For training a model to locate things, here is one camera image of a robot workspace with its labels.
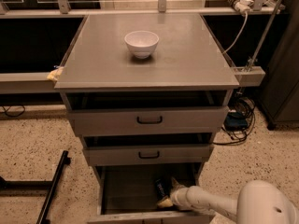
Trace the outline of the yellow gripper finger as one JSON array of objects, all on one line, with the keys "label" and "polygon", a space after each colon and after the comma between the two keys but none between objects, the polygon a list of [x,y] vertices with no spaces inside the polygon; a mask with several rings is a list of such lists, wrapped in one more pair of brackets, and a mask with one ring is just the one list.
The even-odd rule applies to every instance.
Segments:
[{"label": "yellow gripper finger", "polygon": [[174,177],[171,178],[172,189],[182,189],[183,185],[180,184]]},{"label": "yellow gripper finger", "polygon": [[163,197],[159,202],[157,202],[159,208],[168,208],[173,206],[173,202],[169,197]]}]

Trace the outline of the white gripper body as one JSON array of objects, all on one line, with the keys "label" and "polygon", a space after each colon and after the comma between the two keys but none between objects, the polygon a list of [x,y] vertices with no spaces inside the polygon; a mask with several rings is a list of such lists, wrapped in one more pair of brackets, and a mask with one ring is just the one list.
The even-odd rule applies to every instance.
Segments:
[{"label": "white gripper body", "polygon": [[174,187],[171,189],[170,199],[180,209],[192,209],[192,191],[193,186],[189,188],[185,186]]}]

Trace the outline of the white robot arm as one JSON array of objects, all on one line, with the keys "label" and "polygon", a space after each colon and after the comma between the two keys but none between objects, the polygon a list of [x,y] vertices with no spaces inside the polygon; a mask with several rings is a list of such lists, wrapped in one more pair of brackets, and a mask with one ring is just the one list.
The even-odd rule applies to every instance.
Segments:
[{"label": "white robot arm", "polygon": [[212,194],[199,186],[186,187],[172,177],[170,182],[155,181],[157,206],[176,206],[201,214],[215,211],[236,224],[299,224],[299,209],[272,184],[253,180],[237,199]]}]

